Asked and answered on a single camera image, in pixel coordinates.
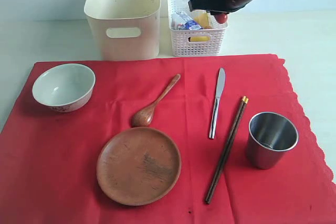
butter knife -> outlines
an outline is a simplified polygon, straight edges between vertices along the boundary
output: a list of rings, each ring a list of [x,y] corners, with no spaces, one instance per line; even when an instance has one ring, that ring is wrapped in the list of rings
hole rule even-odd
[[[214,110],[213,110],[213,113],[212,113],[210,132],[209,132],[209,138],[211,138],[211,139],[215,138],[219,101],[221,100],[221,95],[223,93],[224,84],[225,84],[225,71],[224,71],[223,68],[220,68],[219,74],[218,74],[218,79],[217,79]]]

chopsticks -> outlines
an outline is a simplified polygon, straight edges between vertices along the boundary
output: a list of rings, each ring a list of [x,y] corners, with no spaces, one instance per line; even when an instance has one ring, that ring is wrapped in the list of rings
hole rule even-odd
[[[218,180],[219,180],[220,175],[222,173],[223,167],[224,167],[224,165],[225,165],[225,163],[226,163],[226,161],[229,157],[230,150],[231,150],[232,145],[233,145],[233,141],[234,141],[235,136],[236,136],[237,131],[238,131],[238,127],[239,127],[239,124],[240,124],[240,119],[243,116],[243,113],[244,113],[245,107],[247,105],[247,102],[248,102],[248,98],[246,96],[244,96],[242,98],[240,104],[239,104],[235,120],[232,124],[231,130],[230,130],[230,133],[229,133],[229,137],[227,138],[227,141],[226,141],[225,147],[223,149],[223,152],[220,155],[221,157],[220,157],[218,165],[216,167],[215,175],[212,179],[211,185],[209,187],[208,193],[207,193],[206,198],[205,198],[205,202],[207,204],[210,204],[210,201],[212,199],[212,196],[214,195],[216,186],[218,184]]]

white plastic basket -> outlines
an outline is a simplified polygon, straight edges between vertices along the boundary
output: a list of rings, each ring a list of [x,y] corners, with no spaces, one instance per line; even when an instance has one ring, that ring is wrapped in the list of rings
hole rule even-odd
[[[215,56],[219,53],[224,31],[227,23],[219,24],[212,16],[213,29],[202,30],[174,30],[171,26],[171,15],[178,11],[191,14],[188,6],[189,0],[168,0],[169,28],[171,30],[173,55],[178,57],[187,56]],[[207,36],[208,41],[190,42],[190,37]]]
[[[104,60],[159,54],[161,0],[86,0],[84,12]]]

table surface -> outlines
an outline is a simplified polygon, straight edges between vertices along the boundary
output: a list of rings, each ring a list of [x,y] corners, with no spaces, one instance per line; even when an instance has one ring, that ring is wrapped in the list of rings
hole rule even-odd
[[[286,60],[294,91],[334,174],[335,17],[336,11],[230,14],[220,53],[272,53]],[[167,24],[161,18],[160,58],[172,57]],[[100,59],[86,20],[0,22],[0,129],[36,61]]]

wooden plate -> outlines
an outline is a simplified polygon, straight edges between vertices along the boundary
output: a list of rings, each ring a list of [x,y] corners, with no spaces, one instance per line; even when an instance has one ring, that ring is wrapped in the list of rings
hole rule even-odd
[[[114,136],[97,163],[97,179],[103,192],[128,206],[162,198],[173,188],[180,171],[176,144],[149,127],[132,128]]]

